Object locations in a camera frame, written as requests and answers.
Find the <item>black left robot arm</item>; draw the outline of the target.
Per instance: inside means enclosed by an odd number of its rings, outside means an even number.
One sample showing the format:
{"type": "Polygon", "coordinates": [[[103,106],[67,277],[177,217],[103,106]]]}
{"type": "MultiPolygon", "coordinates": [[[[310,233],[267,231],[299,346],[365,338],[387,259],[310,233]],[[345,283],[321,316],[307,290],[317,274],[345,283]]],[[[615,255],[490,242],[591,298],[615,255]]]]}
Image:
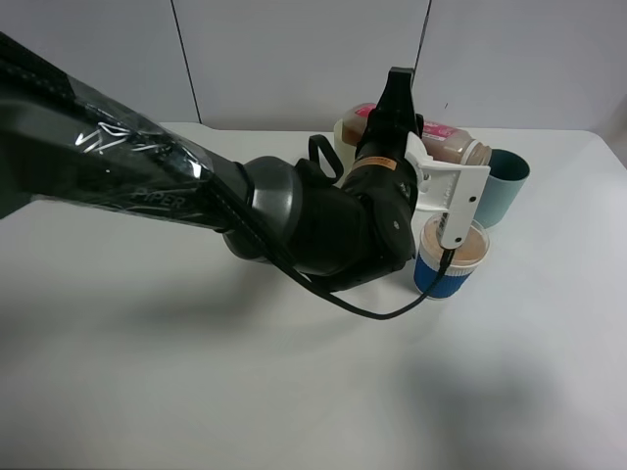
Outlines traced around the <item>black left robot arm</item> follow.
{"type": "Polygon", "coordinates": [[[417,177],[407,139],[423,120],[412,72],[393,68],[343,166],[314,135],[295,164],[241,164],[170,132],[1,39],[1,213],[46,198],[212,229],[242,259],[282,264],[344,291],[415,254],[417,177]]]}

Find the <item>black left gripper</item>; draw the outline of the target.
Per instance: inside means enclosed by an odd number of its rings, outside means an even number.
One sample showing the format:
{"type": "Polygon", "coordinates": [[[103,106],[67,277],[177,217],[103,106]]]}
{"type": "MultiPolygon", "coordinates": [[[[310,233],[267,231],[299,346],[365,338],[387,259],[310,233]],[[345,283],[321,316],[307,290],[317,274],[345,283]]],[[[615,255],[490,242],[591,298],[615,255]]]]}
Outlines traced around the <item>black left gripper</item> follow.
{"type": "Polygon", "coordinates": [[[415,196],[417,176],[405,157],[408,135],[422,135],[412,99],[413,69],[392,67],[375,110],[367,114],[342,190],[353,196],[379,192],[415,196]]]}

